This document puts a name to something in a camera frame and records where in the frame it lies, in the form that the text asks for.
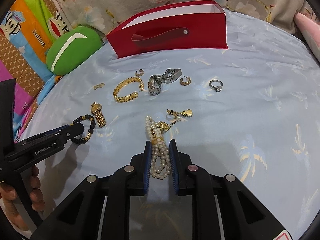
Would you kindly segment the left hand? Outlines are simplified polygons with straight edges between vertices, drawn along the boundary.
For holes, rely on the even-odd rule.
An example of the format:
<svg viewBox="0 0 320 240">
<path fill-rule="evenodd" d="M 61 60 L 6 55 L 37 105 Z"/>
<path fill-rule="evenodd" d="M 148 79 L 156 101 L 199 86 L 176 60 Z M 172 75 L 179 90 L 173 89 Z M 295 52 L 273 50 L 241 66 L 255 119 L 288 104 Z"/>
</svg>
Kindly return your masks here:
<svg viewBox="0 0 320 240">
<path fill-rule="evenodd" d="M 43 200 L 43 194 L 40 190 L 41 182 L 37 175 L 39 174 L 39 169 L 36 166 L 31 168 L 31 175 L 29 176 L 29 183 L 32 188 L 30 193 L 30 199 L 32 201 L 31 207 L 37 212 L 42 212 L 45 210 L 45 202 Z M 14 200 L 17 198 L 16 190 L 3 182 L 1 182 L 1 199 L 3 199 L 4 212 L 6 217 L 11 221 L 11 223 L 22 231 L 28 231 L 29 228 L 22 216 L 17 211 Z"/>
</svg>

